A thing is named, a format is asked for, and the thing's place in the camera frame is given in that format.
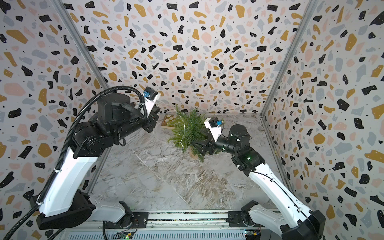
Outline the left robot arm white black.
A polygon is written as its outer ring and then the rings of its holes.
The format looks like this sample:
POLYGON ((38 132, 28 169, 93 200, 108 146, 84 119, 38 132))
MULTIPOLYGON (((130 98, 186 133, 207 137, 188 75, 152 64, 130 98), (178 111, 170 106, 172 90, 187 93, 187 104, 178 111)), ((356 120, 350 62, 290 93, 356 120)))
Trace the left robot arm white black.
POLYGON ((75 127, 63 165, 54 170, 56 177, 39 208, 40 230, 73 228, 86 221, 106 221, 120 228, 134 223, 134 214, 125 202, 97 201, 79 187, 105 150, 125 146, 125 138, 139 129, 153 131, 159 119, 156 101, 160 96, 146 88, 142 97, 144 104, 138 107, 129 96, 117 92, 96 99, 98 112, 75 127))

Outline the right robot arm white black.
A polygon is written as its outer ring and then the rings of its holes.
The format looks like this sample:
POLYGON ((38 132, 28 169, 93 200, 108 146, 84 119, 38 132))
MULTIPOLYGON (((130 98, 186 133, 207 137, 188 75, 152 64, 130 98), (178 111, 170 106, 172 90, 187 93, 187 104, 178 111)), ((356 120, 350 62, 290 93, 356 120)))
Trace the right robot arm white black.
POLYGON ((242 207, 245 225, 262 225, 283 240, 320 240, 326 223, 321 211, 312 211, 302 203, 276 177, 264 158, 250 145, 251 136, 243 125, 233 125, 228 136, 222 134, 222 122, 207 118, 202 133, 205 141, 192 141, 191 145, 200 154, 213 155, 216 151, 231 154, 238 170, 255 182, 278 208, 279 213, 264 208, 256 201, 242 207))

